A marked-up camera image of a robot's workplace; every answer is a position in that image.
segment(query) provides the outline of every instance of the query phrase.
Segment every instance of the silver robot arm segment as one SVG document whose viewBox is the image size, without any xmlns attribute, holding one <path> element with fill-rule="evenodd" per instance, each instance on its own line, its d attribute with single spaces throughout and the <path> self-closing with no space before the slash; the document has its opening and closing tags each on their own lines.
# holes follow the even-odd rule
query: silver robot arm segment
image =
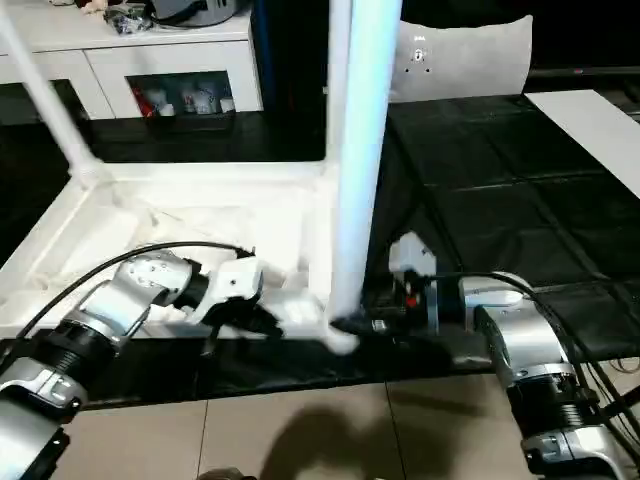
<svg viewBox="0 0 640 480">
<path fill-rule="evenodd" d="M 463 291 L 465 299 L 475 296 L 469 285 Z M 555 331 L 534 302 L 481 303 L 474 311 L 522 433 L 529 470 L 552 478 L 626 479 L 611 434 L 592 413 L 595 393 L 579 385 Z"/>
<path fill-rule="evenodd" d="M 443 309 L 459 305 L 466 328 L 484 333 L 532 473 L 627 478 L 613 438 L 593 413 L 597 396 L 579 384 L 556 332 L 533 301 L 497 279 L 463 277 L 453 288 L 450 282 L 425 283 L 436 274 L 436 258 L 413 232 L 391 247 L 389 270 L 407 295 L 420 300 L 422 324 L 430 332 L 438 331 Z M 500 274 L 529 286 L 515 275 Z"/>
<path fill-rule="evenodd" d="M 87 401 L 88 386 L 107 368 L 149 315 L 168 306 L 198 272 L 169 251 L 120 264 L 29 356 L 0 375 L 0 479 L 51 476 L 69 444 L 61 425 Z"/>
</svg>

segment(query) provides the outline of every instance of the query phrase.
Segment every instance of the white pipe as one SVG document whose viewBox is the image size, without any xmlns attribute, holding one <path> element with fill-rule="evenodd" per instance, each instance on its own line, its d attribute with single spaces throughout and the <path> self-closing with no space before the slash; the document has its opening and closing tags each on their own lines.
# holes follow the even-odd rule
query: white pipe
<svg viewBox="0 0 640 480">
<path fill-rule="evenodd" d="M 344 134 L 349 37 L 351 33 L 351 0 L 331 0 L 329 9 L 329 65 L 327 75 L 327 149 L 326 159 L 336 163 L 340 158 Z"/>
<path fill-rule="evenodd" d="M 22 75 L 25 87 L 40 115 L 71 165 L 71 173 L 79 176 L 83 184 L 88 184 L 91 177 L 98 173 L 102 163 L 93 156 L 60 97 L 33 60 L 31 52 L 11 21 L 5 0 L 0 0 L 0 37 L 9 48 L 9 58 Z"/>
<path fill-rule="evenodd" d="M 360 305 L 402 0 L 353 0 L 331 314 Z"/>
</svg>

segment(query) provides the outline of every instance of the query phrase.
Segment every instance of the tile floor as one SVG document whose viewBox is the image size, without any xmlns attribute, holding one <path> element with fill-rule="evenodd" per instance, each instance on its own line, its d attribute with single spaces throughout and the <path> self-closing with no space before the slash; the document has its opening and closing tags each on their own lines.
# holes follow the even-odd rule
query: tile floor
<svg viewBox="0 0 640 480">
<path fill-rule="evenodd" d="M 86 412 L 68 431 L 55 480 L 533 478 L 493 375 Z"/>
</svg>

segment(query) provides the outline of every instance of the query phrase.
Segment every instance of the black cable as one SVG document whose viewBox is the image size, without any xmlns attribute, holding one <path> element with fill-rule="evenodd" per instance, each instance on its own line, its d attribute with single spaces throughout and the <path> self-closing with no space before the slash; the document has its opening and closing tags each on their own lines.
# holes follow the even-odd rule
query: black cable
<svg viewBox="0 0 640 480">
<path fill-rule="evenodd" d="M 593 382 L 596 384 L 596 388 L 600 392 L 600 395 L 602 395 L 604 400 L 606 400 L 607 402 L 611 402 L 611 396 L 609 395 L 609 392 L 607 392 L 605 388 L 602 386 L 602 384 L 600 383 L 600 380 L 598 380 L 595 372 L 591 368 L 591 365 L 587 365 L 587 369 L 589 370 L 589 375 L 593 379 Z M 622 425 L 622 428 L 624 428 L 625 432 L 627 433 L 627 438 L 635 442 L 635 444 L 638 447 L 640 447 L 640 440 L 629 430 L 629 427 L 627 426 L 623 418 L 620 419 L 620 425 Z"/>
<path fill-rule="evenodd" d="M 95 277 L 98 273 L 110 268 L 118 263 L 127 260 L 131 257 L 135 257 L 136 255 L 141 255 L 143 253 L 154 252 L 156 250 L 164 250 L 166 248 L 177 248 L 177 247 L 209 247 L 209 248 L 219 248 L 223 250 L 232 250 L 236 253 L 238 258 L 249 257 L 252 256 L 253 253 L 250 253 L 242 248 L 235 247 L 233 245 L 229 245 L 227 243 L 219 243 L 219 242 L 206 242 L 206 241 L 184 241 L 184 242 L 164 242 L 164 243 L 156 243 L 154 245 L 147 245 L 146 247 L 136 248 L 134 250 L 130 250 L 129 252 L 123 253 L 122 255 L 118 255 L 117 257 L 113 257 L 110 260 L 98 265 L 94 269 L 82 275 L 75 282 L 65 288 L 62 292 L 56 295 L 49 303 L 47 303 L 42 310 L 35 314 L 35 316 L 29 320 L 29 322 L 22 327 L 20 332 L 15 337 L 16 342 L 14 345 L 18 343 L 21 339 L 25 338 L 31 330 L 38 324 L 38 322 L 53 309 L 56 305 L 58 305 L 62 300 L 64 300 L 67 296 L 73 293 L 78 287 L 84 284 L 86 281 Z M 6 359 L 9 357 L 9 354 L 13 350 L 13 347 L 10 346 L 3 353 L 3 358 L 0 360 L 0 371 L 5 367 L 4 363 Z"/>
<path fill-rule="evenodd" d="M 547 313 L 549 317 L 553 318 L 557 322 L 557 325 L 554 325 L 551 322 L 550 322 L 550 325 L 552 327 L 561 328 L 560 332 L 556 332 L 556 333 L 562 334 L 562 335 L 559 335 L 559 338 L 561 338 L 562 336 L 567 336 L 571 340 L 571 342 L 566 342 L 566 341 L 563 342 L 561 340 L 561 343 L 563 343 L 563 346 L 566 349 L 567 356 L 569 357 L 569 361 L 574 366 L 574 368 L 577 367 L 576 374 L 578 375 L 578 380 L 582 383 L 583 386 L 586 387 L 588 385 L 586 383 L 584 372 L 582 372 L 579 359 L 576 358 L 575 356 L 575 350 L 573 348 L 572 343 L 575 344 L 575 346 L 580 350 L 580 353 L 582 354 L 582 357 L 584 358 L 586 363 L 591 365 L 591 367 L 593 367 L 593 369 L 596 371 L 596 373 L 598 374 L 598 377 L 600 377 L 600 380 L 602 380 L 602 383 L 604 384 L 605 388 L 613 397 L 614 402 L 620 406 L 620 411 L 627 418 L 629 426 L 634 431 L 635 436 L 640 438 L 640 422 L 638 422 L 638 419 L 633 415 L 633 412 L 631 412 L 631 409 L 628 407 L 628 405 L 626 405 L 620 393 L 611 382 L 611 379 L 609 378 L 609 376 L 602 369 L 600 364 L 594 360 L 591 354 L 591 351 L 588 349 L 586 344 L 580 339 L 580 337 L 578 337 L 578 335 L 575 333 L 571 325 L 569 325 L 569 323 L 562 316 L 560 316 L 553 309 L 553 307 L 548 305 L 546 302 L 542 301 L 540 296 L 535 291 L 533 291 L 531 287 L 529 287 L 528 285 L 524 284 L 519 280 L 515 280 L 514 278 L 511 278 L 507 275 L 503 275 L 495 272 L 461 272 L 461 273 L 437 274 L 437 275 L 427 276 L 426 280 L 434 281 L 434 280 L 447 280 L 452 278 L 462 279 L 466 277 L 491 278 L 493 280 L 498 280 L 500 282 L 504 282 L 508 285 L 511 285 L 512 287 L 517 288 L 520 292 L 527 295 L 534 303 L 538 305 L 540 309 L 542 309 L 545 313 Z M 599 406 L 597 406 L 597 409 L 598 411 L 601 412 L 601 409 Z M 602 415 L 602 421 L 609 428 L 609 430 L 611 430 L 611 433 L 616 437 L 618 442 L 620 442 L 621 445 L 623 445 L 623 448 L 627 450 L 627 453 L 629 453 L 629 455 L 633 458 L 634 462 L 636 463 L 636 466 L 640 468 L 640 454 L 638 454 L 638 452 L 629 444 L 629 442 L 626 441 L 626 438 L 619 431 L 617 431 L 617 429 L 615 428 L 611 420 L 606 415 Z"/>
<path fill-rule="evenodd" d="M 620 372 L 620 373 L 637 373 L 640 371 L 640 358 L 638 358 L 638 365 L 636 365 L 633 368 L 627 368 L 622 364 L 622 359 L 621 358 L 617 358 L 615 360 L 609 360 L 609 365 L 611 365 L 611 368 L 613 368 L 616 372 Z"/>
</svg>

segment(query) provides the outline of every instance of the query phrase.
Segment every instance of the red component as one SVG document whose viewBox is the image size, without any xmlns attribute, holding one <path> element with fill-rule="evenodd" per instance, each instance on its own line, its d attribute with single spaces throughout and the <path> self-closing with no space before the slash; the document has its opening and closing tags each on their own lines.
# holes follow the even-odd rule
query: red component
<svg viewBox="0 0 640 480">
<path fill-rule="evenodd" d="M 147 101 L 147 99 L 144 97 L 142 90 L 140 90 L 137 87 L 134 87 L 131 89 L 131 92 L 133 92 L 133 96 L 135 97 L 136 102 L 138 102 L 138 108 L 140 109 L 140 113 L 142 114 L 142 116 L 143 117 L 153 116 L 153 105 L 151 105 Z"/>
</svg>

